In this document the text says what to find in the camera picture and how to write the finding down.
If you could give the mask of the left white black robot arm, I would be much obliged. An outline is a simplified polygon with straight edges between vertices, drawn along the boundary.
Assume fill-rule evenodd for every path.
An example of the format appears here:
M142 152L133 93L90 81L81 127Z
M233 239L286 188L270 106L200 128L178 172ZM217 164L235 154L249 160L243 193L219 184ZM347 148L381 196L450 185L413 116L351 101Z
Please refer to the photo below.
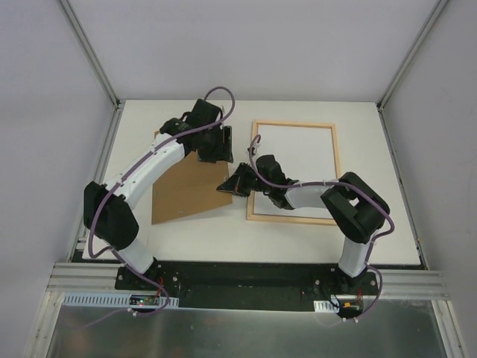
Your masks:
M139 199L172 166L192 152L208 163L230 162L231 128L223 123L229 113L199 98L192 110L166 121L142 156L106 183L95 181L83 191L83 223L89 238L106 242L108 250L133 271L131 280L142 290L157 283L151 268L154 256L138 239L133 209Z

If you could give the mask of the brown backing board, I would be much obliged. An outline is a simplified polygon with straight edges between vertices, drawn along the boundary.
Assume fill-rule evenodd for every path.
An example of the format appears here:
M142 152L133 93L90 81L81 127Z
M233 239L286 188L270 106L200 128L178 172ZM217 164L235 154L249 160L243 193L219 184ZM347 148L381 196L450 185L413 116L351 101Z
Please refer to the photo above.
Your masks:
M203 163L190 153L153 185L151 223L162 224L232 204L217 186L229 178L229 163Z

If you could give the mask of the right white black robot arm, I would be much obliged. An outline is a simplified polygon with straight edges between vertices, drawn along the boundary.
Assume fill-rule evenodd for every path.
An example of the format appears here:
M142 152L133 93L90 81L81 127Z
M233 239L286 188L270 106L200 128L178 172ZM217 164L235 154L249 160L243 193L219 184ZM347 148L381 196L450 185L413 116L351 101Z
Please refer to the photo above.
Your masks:
M388 204L356 173L346 172L332 181L300 182L288 178L272 154L240 163L216 190L243 198L260 192L281 210L328 210L344 234L335 285L348 295L362 285L371 245L395 229Z

